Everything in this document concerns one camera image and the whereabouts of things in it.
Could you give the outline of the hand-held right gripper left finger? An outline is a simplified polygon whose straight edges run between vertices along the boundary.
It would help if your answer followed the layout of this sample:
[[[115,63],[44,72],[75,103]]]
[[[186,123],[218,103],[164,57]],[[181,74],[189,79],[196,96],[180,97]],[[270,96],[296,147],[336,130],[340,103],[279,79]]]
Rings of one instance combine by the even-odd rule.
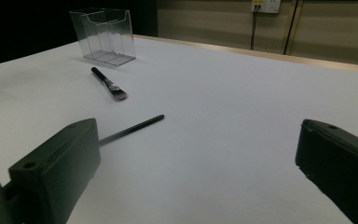
[[[100,162],[95,119],[54,134],[8,169],[16,221],[66,224]]]

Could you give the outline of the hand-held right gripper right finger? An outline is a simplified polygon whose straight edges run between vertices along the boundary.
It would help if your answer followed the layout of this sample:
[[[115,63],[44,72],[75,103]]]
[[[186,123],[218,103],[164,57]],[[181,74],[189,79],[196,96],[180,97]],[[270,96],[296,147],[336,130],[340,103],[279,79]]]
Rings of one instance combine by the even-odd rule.
[[[328,123],[305,119],[296,165],[353,224],[358,224],[357,136]]]

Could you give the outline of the thin black eyeliner pencil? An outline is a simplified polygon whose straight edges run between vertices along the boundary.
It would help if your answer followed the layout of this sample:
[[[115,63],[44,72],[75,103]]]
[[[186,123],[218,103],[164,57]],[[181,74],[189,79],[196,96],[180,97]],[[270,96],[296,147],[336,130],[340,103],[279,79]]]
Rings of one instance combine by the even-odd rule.
[[[129,135],[131,133],[135,133],[135,132],[137,132],[139,130],[142,130],[143,128],[148,127],[148,126],[150,126],[152,124],[155,124],[155,123],[163,120],[164,118],[165,118],[165,115],[161,114],[161,115],[155,116],[155,117],[153,117],[151,119],[145,120],[145,121],[143,121],[141,123],[138,123],[136,125],[133,125],[133,126],[127,128],[125,130],[122,130],[122,131],[118,132],[118,133],[114,133],[114,134],[112,134],[110,136],[107,136],[104,139],[99,141],[100,147],[104,146],[106,144],[109,144],[111,142],[114,142],[114,141],[118,140],[121,137]]]

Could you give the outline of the black makeup brush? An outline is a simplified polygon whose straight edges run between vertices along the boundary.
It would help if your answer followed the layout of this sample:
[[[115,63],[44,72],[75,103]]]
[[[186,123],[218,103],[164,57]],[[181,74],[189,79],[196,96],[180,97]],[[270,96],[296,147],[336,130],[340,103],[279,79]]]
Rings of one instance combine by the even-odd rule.
[[[119,86],[107,78],[98,68],[92,67],[91,72],[101,80],[105,87],[109,90],[112,96],[119,101],[127,98],[127,93],[124,92]]]

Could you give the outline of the clear acrylic organizer box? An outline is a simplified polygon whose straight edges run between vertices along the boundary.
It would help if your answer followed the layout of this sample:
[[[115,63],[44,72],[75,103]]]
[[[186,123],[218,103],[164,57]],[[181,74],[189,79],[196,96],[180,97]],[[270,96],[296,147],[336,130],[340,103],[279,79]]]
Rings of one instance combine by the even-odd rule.
[[[84,58],[114,66],[136,58],[127,9],[89,7],[69,14]]]

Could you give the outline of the white table cover board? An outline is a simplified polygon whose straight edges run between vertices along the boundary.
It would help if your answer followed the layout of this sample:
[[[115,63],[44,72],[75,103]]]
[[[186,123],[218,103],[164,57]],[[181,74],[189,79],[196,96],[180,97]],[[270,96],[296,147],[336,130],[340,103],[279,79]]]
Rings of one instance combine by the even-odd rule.
[[[100,136],[165,118],[102,148],[68,224],[350,224],[296,167],[300,125],[358,136],[358,72],[136,39],[100,70],[77,44],[0,63],[0,182],[66,125]]]

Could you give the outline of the white wall socket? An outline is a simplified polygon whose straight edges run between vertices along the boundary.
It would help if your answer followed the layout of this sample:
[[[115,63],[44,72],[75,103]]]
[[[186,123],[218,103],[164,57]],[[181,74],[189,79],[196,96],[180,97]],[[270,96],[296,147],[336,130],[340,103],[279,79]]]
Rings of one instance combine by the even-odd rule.
[[[252,0],[251,11],[278,14],[281,5],[281,0]]]

